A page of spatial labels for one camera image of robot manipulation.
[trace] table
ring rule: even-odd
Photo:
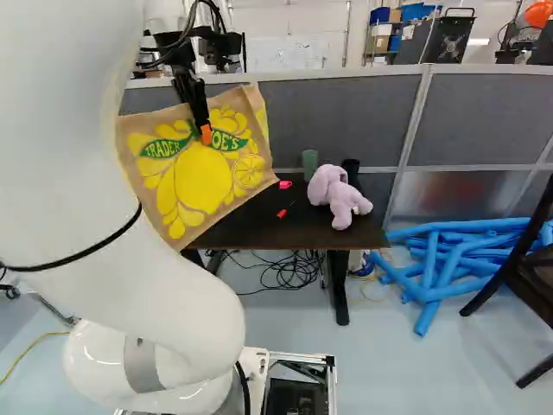
[[[278,183],[238,207],[193,241],[181,254],[203,266],[198,249],[322,249],[327,250],[332,305],[336,322],[349,324],[345,281],[349,250],[389,246],[378,221],[368,214],[354,215],[352,225],[343,231],[332,229],[329,206],[311,206],[307,183],[302,175],[279,175],[291,180],[291,188],[280,190]],[[288,209],[282,218],[281,209]],[[219,255],[206,268],[216,273]]]

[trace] cubicle partition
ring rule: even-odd
[[[257,81],[273,165],[302,171],[361,161],[360,181],[386,226],[531,214],[553,171],[553,70],[413,65],[208,75],[207,95]],[[168,80],[133,80],[121,113],[177,104]]]

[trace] blue bin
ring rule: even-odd
[[[425,5],[424,3],[406,4],[400,7],[401,21],[407,22],[413,19],[423,19],[434,11],[434,9],[442,10],[442,6]]]
[[[389,7],[377,7],[371,12],[369,18],[369,24],[376,24],[377,22],[385,23],[390,20],[390,8]]]
[[[400,42],[401,42],[401,36],[400,35],[390,36],[390,45],[388,46],[388,50],[390,52],[397,52],[399,50],[399,43]]]

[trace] stuffed animal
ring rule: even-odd
[[[312,205],[330,205],[334,214],[332,227],[341,231],[352,224],[355,214],[368,214],[372,203],[353,186],[347,184],[347,172],[332,164],[324,164],[315,171],[308,185]]]

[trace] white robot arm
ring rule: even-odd
[[[145,26],[181,29],[179,0],[28,0],[3,8],[0,259],[45,264],[121,228],[138,200],[115,122]],[[112,407],[214,413],[245,341],[240,301],[141,214],[108,246],[22,274],[84,320],[64,351],[77,389]]]

